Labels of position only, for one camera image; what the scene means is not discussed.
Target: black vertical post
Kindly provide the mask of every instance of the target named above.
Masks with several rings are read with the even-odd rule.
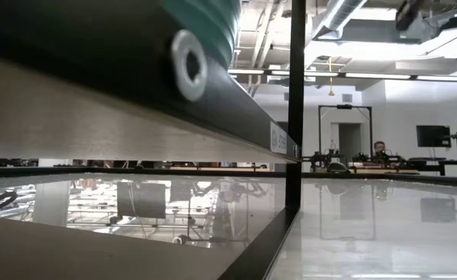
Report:
[[[322,153],[322,105],[319,105],[319,153]]]
[[[368,108],[368,119],[370,124],[370,156],[374,156],[374,135],[373,135],[373,125],[372,125],[372,108]]]
[[[303,144],[303,103],[305,91],[306,0],[293,0],[291,13],[291,65],[289,77],[289,136],[300,148]],[[301,204],[301,162],[288,164],[285,181],[286,207]]]

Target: ceiling duct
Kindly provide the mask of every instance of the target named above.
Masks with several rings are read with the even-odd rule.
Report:
[[[342,29],[367,0],[330,0],[327,10],[313,20],[313,39],[331,33],[330,39],[340,39]]]

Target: black metal frame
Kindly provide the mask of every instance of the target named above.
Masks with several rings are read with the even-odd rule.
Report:
[[[30,9],[38,11],[33,14]],[[93,21],[87,16],[93,14]],[[288,148],[283,157],[301,158],[304,110],[304,48],[306,0],[292,1],[291,68],[288,111]],[[227,71],[210,54],[208,86],[196,103],[180,98],[171,74],[171,61],[166,45],[182,26],[159,4],[159,1],[106,4],[97,0],[45,2],[0,0],[0,58],[35,68],[49,75],[98,89],[115,98],[160,110],[221,135],[237,138],[270,152],[271,118],[257,106],[247,92],[230,79]],[[72,34],[67,41],[54,41],[54,34]],[[106,60],[119,56],[135,58]],[[321,150],[321,117],[319,106],[319,147]],[[372,143],[372,108],[370,141]],[[288,164],[287,173],[255,173],[202,170],[140,170],[92,167],[0,168],[0,177],[88,173],[140,173],[151,175],[285,177],[285,208],[266,229],[230,265],[220,279],[263,279],[274,263],[285,237],[301,206],[302,178],[389,179],[431,184],[457,185],[457,178],[417,177],[393,174],[304,173],[302,164]]]
[[[319,152],[322,152],[322,108],[337,108],[338,110],[350,110],[353,108],[368,110],[368,125],[370,131],[370,155],[374,155],[373,127],[372,127],[372,107],[352,106],[352,105],[319,105]]]

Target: green cylinder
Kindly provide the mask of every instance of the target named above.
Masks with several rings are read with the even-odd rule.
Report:
[[[229,68],[239,32],[240,0],[162,0],[162,4],[196,35],[205,52]]]

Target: doorway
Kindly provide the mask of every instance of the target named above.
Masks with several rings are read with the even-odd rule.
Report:
[[[361,152],[361,124],[339,124],[341,162],[347,166]]]

